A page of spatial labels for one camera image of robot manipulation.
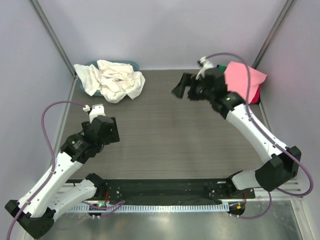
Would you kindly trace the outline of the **pink t-shirt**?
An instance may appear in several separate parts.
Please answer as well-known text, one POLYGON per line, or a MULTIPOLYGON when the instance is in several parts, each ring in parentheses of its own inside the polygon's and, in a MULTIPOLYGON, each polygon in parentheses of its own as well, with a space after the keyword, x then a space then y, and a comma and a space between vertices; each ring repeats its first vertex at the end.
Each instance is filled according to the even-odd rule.
MULTIPOLYGON (((248 102, 250 104, 257 104, 261 84, 266 80, 267 75, 252 68, 249 68, 250 73, 250 89, 248 102)), ((244 64, 231 61, 224 72, 225 82, 227 89, 231 92, 237 92, 244 100, 247 99, 247 88, 248 88, 248 75, 244 64)))

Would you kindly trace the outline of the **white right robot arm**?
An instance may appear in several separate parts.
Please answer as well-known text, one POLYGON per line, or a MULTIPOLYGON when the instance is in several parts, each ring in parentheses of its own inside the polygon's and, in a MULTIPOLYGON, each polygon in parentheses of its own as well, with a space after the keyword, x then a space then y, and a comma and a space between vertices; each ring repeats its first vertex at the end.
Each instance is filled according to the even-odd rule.
POLYGON ((208 68, 199 75, 185 72, 171 92, 181 99, 186 87, 189 87, 189 100, 209 101, 215 112, 243 134, 263 162, 256 170, 242 170, 230 175, 225 185, 228 196, 236 198, 244 190, 258 187, 271 192, 297 175, 299 165, 285 152, 299 160, 301 151, 296 146, 288 147, 276 141, 275 136, 246 108, 245 100, 237 92, 227 89, 224 73, 219 68, 208 68))

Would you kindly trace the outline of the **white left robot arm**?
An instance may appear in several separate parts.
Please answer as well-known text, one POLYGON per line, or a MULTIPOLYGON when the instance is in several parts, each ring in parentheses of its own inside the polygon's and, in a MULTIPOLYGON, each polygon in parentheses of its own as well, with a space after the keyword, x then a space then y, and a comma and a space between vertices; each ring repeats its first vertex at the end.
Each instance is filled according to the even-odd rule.
POLYGON ((102 199, 107 192, 104 179, 88 174, 79 185, 58 195, 71 175, 104 146, 120 140, 115 117, 98 115, 82 122, 82 131, 68 136, 51 166, 36 185, 18 200, 9 200, 7 212, 33 238, 40 239, 67 210, 90 198, 102 199))

